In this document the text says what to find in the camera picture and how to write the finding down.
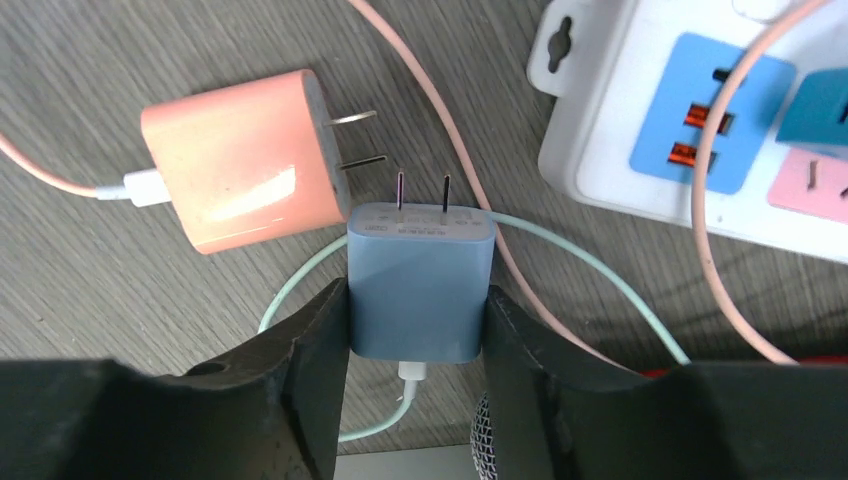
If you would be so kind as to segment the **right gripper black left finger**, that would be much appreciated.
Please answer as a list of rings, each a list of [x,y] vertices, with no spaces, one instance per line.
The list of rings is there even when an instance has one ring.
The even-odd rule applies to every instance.
[[[1,365],[5,479],[330,479],[349,360],[348,289],[180,376],[112,359]]]

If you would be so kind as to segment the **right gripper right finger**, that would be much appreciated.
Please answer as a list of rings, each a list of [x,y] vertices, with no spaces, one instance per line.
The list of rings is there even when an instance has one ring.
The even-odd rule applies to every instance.
[[[483,360],[502,479],[843,479],[847,370],[695,362],[648,378],[488,294]]]

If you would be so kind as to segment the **light blue charger plug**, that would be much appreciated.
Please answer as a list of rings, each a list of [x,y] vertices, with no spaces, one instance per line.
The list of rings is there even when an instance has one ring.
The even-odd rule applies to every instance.
[[[369,220],[377,204],[357,208],[346,235],[307,260],[266,308],[258,327],[267,330],[286,297],[332,253],[348,249],[353,350],[364,358],[395,361],[404,390],[398,408],[385,420],[339,435],[346,443],[381,433],[410,410],[430,363],[461,364],[480,351],[484,306],[493,263],[495,226],[524,230],[567,251],[606,277],[642,315],[680,364],[690,358],[647,303],[615,271],[576,244],[524,219],[461,208],[450,220],[448,204],[424,205],[439,215],[440,228],[417,233],[415,227]]]

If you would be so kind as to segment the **white multicolour power strip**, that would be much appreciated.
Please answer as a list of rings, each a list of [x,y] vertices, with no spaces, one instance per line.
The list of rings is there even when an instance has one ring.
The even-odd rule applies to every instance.
[[[751,43],[792,1],[553,1],[529,82],[555,99],[537,165],[573,199],[691,223],[710,109]],[[709,151],[714,234],[838,263],[847,259],[847,159],[778,143],[806,75],[847,68],[847,5],[829,1],[750,69]]]

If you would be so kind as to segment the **blue plug adapter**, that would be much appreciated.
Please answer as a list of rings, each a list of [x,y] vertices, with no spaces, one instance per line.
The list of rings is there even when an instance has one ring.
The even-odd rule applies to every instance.
[[[802,80],[776,141],[847,159],[847,68],[817,70]]]

